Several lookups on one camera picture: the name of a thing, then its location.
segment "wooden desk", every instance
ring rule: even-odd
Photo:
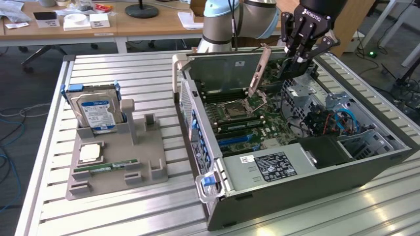
[[[349,0],[336,21],[335,33],[341,40],[341,45],[335,47],[332,52],[340,56],[352,35],[357,30],[364,16],[375,0]],[[64,31],[63,27],[39,28],[35,20],[29,22],[28,27],[8,29],[3,24],[0,29],[0,47],[1,46],[27,46],[45,44],[76,44],[95,42],[116,42],[119,53],[127,53],[125,42],[135,40],[160,40],[160,39],[184,39],[200,38],[201,30],[184,29],[179,17],[179,10],[157,6],[160,14],[151,19],[137,19],[125,14],[125,7],[132,2],[109,2],[113,5],[116,16],[109,16],[111,27],[99,29],[87,29],[76,31]],[[177,8],[188,8],[188,4],[180,2],[164,3]],[[281,11],[293,12],[299,0],[277,0],[277,7]],[[32,12],[53,11],[63,7],[41,7],[37,2],[25,2],[24,13],[33,19]],[[1,22],[11,23],[4,17]],[[275,34],[279,35],[280,22],[277,23]]]

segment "blue pcie slot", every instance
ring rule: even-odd
[[[232,139],[227,139],[227,140],[221,140],[217,142],[219,146],[223,145],[228,145],[228,144],[236,144],[236,143],[241,143],[241,142],[248,142],[252,138],[252,134],[248,134],[243,137],[237,137],[237,138],[232,138]]]

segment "blue cable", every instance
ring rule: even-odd
[[[339,115],[337,115],[339,112],[348,113],[349,117],[352,117],[352,122],[356,123],[356,130],[357,130],[357,132],[359,132],[359,123],[357,123],[355,114],[353,114],[348,109],[341,108],[341,109],[339,109],[339,110],[336,111],[336,115],[335,115],[335,119],[336,119],[336,120],[339,120]],[[343,126],[340,123],[337,123],[337,126],[340,127],[340,129],[345,129],[344,126]]]
[[[7,161],[8,164],[11,165],[12,170],[13,170],[13,174],[15,174],[15,178],[16,178],[16,181],[17,181],[17,194],[16,194],[16,197],[15,197],[15,199],[0,209],[0,213],[1,213],[1,212],[19,200],[20,194],[21,194],[21,185],[20,185],[20,179],[19,179],[19,175],[17,175],[16,168],[15,168],[15,164],[13,164],[12,160],[11,160],[5,155],[1,155],[1,154],[0,154],[0,157],[3,157],[3,158],[4,158],[4,161]]]
[[[0,121],[4,122],[4,123],[9,123],[9,124],[19,124],[19,125],[21,126],[21,131],[20,131],[20,134],[17,135],[17,137],[16,137],[15,139],[12,139],[7,144],[0,145],[0,147],[4,147],[4,146],[7,146],[7,145],[9,145],[11,143],[13,143],[13,142],[20,138],[20,136],[24,134],[25,125],[24,125],[23,123],[20,123],[20,122],[7,121],[7,120],[4,120],[4,119],[0,119]]]

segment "blue cable on floor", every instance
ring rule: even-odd
[[[4,119],[0,119],[1,122],[4,123],[9,123],[9,124],[19,124],[21,126],[21,132],[20,134],[17,135],[16,138],[13,138],[7,144],[4,145],[0,145],[0,147],[4,147],[9,144],[12,144],[23,135],[24,131],[25,131],[25,125],[20,122],[13,122],[13,121],[7,121]],[[16,182],[17,182],[17,194],[16,194],[16,197],[13,198],[13,200],[0,209],[0,213],[19,200],[20,198],[20,194],[21,194],[21,184],[20,184],[20,179],[19,179],[19,175],[17,175],[17,171],[16,171],[16,167],[15,167],[15,163],[13,161],[3,154],[0,154],[0,157],[4,159],[5,162],[8,162],[11,168],[12,168],[12,171],[13,171],[13,174],[15,174],[15,178],[16,178]]]

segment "green ram module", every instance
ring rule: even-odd
[[[75,172],[81,172],[81,171],[89,171],[92,173],[107,172],[107,171],[112,171],[112,170],[124,169],[125,164],[136,163],[136,162],[137,162],[137,159],[132,159],[128,161],[119,161],[119,162],[113,162],[113,163],[80,167],[80,168],[75,169]]]

